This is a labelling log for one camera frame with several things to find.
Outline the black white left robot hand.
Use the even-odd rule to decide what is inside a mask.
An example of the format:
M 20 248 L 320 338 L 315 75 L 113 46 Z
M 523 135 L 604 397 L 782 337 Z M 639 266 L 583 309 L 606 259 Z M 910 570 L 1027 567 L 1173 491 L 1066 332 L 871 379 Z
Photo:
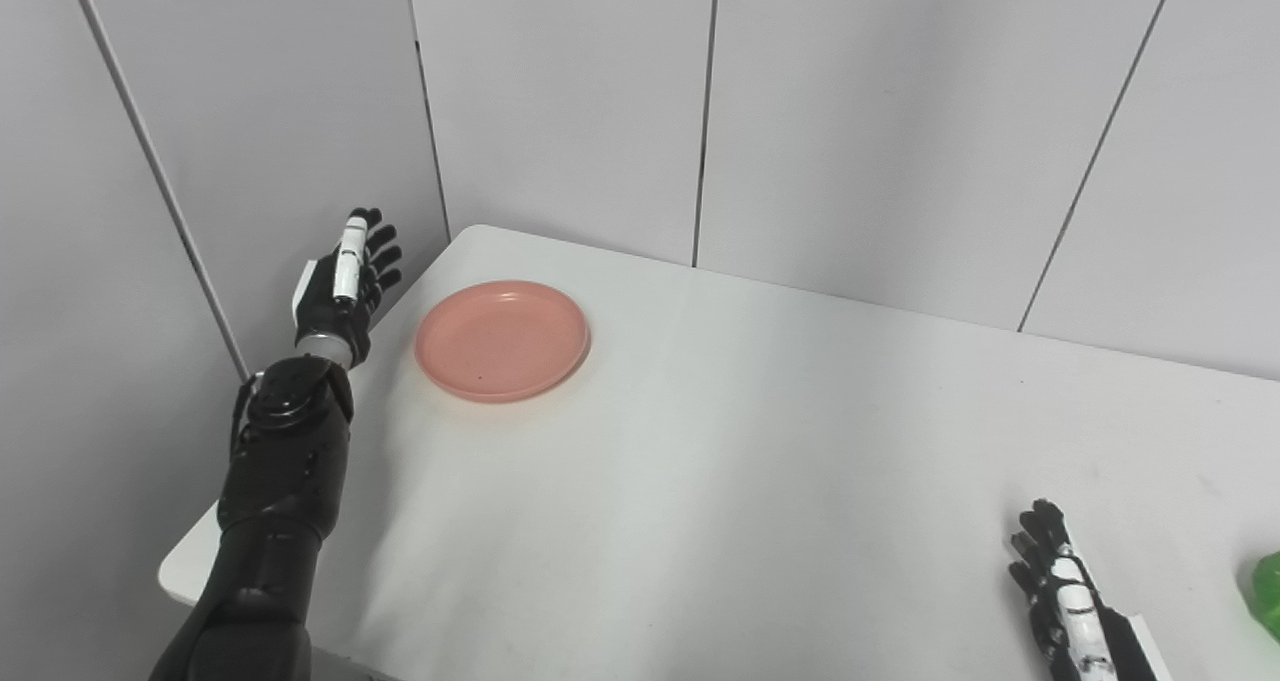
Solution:
M 402 279 L 396 239 L 379 207 L 356 207 L 333 251 L 306 262 L 293 297 L 298 353 L 347 370 L 366 361 L 372 317 Z

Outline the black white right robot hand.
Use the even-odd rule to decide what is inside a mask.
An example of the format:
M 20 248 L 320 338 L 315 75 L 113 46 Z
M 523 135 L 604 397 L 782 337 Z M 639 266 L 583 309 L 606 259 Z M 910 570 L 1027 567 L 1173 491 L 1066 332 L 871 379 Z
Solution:
M 1007 566 L 1027 599 L 1037 649 L 1052 680 L 1170 680 L 1149 629 L 1102 599 L 1076 553 L 1064 512 L 1037 499 L 1010 536 L 1018 558 Z

